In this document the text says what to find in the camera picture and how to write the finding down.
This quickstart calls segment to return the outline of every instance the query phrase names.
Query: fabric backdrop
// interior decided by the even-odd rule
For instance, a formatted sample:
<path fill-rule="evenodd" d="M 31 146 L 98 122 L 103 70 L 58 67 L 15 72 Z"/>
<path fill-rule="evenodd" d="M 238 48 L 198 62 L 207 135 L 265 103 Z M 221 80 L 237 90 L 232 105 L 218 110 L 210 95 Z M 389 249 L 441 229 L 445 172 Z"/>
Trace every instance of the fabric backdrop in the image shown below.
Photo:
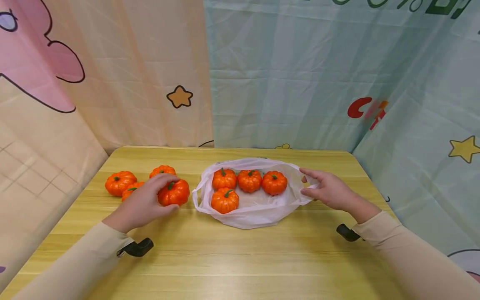
<path fill-rule="evenodd" d="M 204 5 L 216 146 L 353 152 L 408 228 L 480 274 L 478 1 Z"/>
<path fill-rule="evenodd" d="M 212 146 L 203 4 L 0 0 L 0 292 L 123 145 Z"/>
<path fill-rule="evenodd" d="M 68 42 L 85 69 L 84 81 L 65 90 L 108 152 L 213 140 L 201 1 L 45 4 L 50 35 Z"/>

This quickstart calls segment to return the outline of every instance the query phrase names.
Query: beige curtain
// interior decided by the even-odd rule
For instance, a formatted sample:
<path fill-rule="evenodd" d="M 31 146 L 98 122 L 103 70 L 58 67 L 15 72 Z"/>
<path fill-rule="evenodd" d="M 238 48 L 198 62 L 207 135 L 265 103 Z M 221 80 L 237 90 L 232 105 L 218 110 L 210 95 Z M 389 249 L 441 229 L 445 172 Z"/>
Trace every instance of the beige curtain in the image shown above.
<path fill-rule="evenodd" d="M 107 151 L 213 140 L 202 1 L 45 3 L 51 34 L 68 41 L 85 69 L 85 80 L 65 89 Z"/>
<path fill-rule="evenodd" d="M 212 146 L 203 2 L 0 0 L 0 291 L 111 152 Z"/>

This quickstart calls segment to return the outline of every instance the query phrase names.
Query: person's left hand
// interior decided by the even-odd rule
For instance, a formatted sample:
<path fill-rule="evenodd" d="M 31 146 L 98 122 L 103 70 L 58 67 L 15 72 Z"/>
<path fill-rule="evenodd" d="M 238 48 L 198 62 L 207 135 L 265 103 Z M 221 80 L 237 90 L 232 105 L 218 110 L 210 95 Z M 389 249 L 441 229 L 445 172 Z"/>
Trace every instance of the person's left hand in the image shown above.
<path fill-rule="evenodd" d="M 168 216 L 179 206 L 172 204 L 160 206 L 157 200 L 158 191 L 173 181 L 178 181 L 174 175 L 158 174 L 135 190 L 120 206 L 102 222 L 123 233 L 142 227 L 161 217 Z"/>

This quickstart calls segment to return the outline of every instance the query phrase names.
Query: light blue curtain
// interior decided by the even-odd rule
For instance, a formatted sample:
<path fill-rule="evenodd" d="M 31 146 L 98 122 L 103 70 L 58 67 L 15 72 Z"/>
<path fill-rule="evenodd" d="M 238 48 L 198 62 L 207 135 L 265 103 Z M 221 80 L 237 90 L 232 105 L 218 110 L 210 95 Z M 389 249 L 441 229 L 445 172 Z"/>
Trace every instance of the light blue curtain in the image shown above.
<path fill-rule="evenodd" d="M 478 1 L 204 6 L 216 146 L 353 152 L 407 227 L 479 248 Z"/>

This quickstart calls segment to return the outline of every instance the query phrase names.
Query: hand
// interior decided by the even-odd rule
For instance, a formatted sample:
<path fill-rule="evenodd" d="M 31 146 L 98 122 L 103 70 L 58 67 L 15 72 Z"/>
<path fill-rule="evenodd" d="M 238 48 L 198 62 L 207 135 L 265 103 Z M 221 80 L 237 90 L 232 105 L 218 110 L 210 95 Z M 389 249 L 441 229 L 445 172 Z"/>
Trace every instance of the hand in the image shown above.
<path fill-rule="evenodd" d="M 173 181 L 177 182 L 179 179 L 170 174 L 158 174 L 152 177 L 102 222 L 117 231 L 127 233 L 161 216 L 168 216 L 179 206 L 176 204 L 160 206 L 156 195 L 161 188 Z"/>
<path fill-rule="evenodd" d="M 322 201 L 323 204 L 336 210 L 351 214 L 361 224 L 377 215 L 382 210 L 351 190 L 340 178 L 332 173 L 300 168 L 300 172 L 318 180 L 318 189 L 302 189 L 305 196 Z"/>

